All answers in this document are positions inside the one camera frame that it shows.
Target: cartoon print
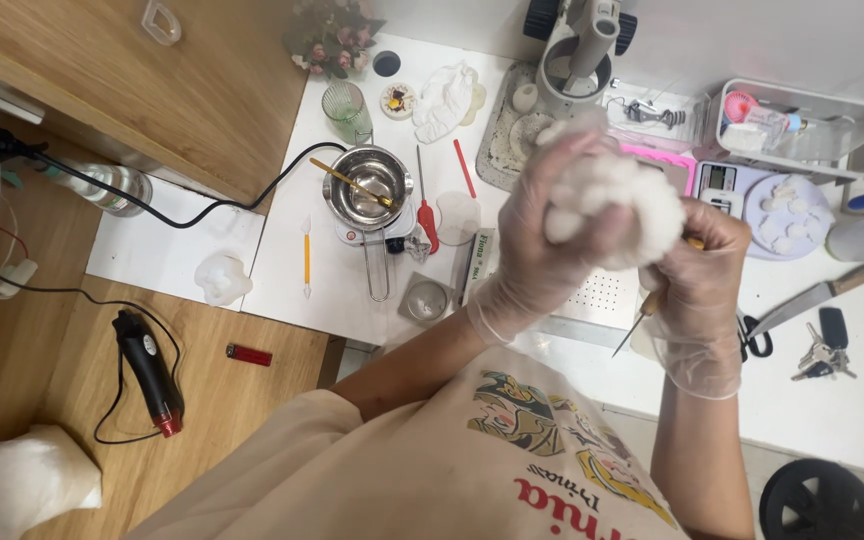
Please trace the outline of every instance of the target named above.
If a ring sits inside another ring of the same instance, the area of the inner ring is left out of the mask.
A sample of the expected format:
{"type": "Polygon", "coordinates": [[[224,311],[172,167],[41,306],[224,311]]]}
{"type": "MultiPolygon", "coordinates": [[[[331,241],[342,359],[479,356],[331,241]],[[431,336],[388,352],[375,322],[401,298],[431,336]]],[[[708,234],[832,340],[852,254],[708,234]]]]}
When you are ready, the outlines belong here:
{"type": "Polygon", "coordinates": [[[575,459],[579,461],[585,478],[613,495],[654,511],[662,521],[678,530],[669,511],[642,487],[639,478],[632,472],[632,454],[612,428],[606,425],[593,427],[589,416],[570,399],[552,396],[551,402],[556,411],[572,411],[575,414],[576,424],[581,431],[572,427],[566,430],[582,445],[583,449],[576,452],[575,459]]]}
{"type": "Polygon", "coordinates": [[[482,377],[491,382],[475,391],[472,399],[485,406],[481,417],[468,421],[470,430],[506,440],[536,456],[566,451],[542,390],[519,384],[510,374],[498,371],[483,371],[482,377]]]}

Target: green glass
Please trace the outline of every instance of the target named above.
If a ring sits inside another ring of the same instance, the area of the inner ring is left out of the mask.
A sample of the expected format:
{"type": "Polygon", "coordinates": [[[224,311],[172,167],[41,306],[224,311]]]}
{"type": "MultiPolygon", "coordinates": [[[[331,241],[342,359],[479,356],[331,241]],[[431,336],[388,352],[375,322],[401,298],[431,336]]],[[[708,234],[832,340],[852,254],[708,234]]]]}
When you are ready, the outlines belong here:
{"type": "Polygon", "coordinates": [[[348,144],[366,141],[373,130],[362,90],[351,82],[336,82],[326,88],[321,96],[321,110],[339,132],[339,138],[348,144]]]}

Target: stainless steel pot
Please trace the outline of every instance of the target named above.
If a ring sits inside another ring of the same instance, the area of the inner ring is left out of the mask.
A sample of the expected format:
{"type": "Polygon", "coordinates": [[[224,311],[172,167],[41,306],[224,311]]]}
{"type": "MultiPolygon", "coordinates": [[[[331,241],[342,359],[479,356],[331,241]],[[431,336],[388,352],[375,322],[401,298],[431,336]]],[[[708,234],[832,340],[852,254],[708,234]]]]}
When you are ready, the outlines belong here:
{"type": "Polygon", "coordinates": [[[341,179],[325,174],[322,197],[342,223],[359,231],[378,231],[389,225],[412,196],[409,171],[397,157],[379,146],[355,146],[339,155],[332,168],[366,190],[391,199],[391,207],[387,208],[341,179]]]}

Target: pink fan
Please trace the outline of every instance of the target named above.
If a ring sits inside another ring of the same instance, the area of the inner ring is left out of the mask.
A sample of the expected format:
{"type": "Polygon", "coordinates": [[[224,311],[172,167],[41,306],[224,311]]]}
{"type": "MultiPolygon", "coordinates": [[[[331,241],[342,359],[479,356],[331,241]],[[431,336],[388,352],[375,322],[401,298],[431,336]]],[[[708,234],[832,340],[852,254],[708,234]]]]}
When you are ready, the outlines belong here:
{"type": "Polygon", "coordinates": [[[726,101],[723,109],[726,112],[726,117],[735,124],[740,124],[745,120],[752,107],[757,107],[759,102],[756,98],[745,92],[732,91],[726,94],[726,101]]]}

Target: person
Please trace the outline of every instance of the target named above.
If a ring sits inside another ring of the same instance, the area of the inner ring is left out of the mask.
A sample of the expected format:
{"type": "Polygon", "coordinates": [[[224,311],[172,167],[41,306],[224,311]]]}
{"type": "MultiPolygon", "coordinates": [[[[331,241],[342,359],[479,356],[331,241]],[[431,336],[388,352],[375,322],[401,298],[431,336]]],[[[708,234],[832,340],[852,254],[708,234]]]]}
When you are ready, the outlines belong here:
{"type": "Polygon", "coordinates": [[[735,384],[743,223],[682,199],[703,251],[681,241],[655,265],[669,376],[651,477],[561,374],[498,346],[635,234],[617,205],[566,244],[543,234],[550,185],[599,137],[570,134],[529,161],[499,212],[499,268],[469,305],[283,404],[126,538],[754,538],[735,384]],[[710,388],[718,399],[698,395],[710,388]]]}

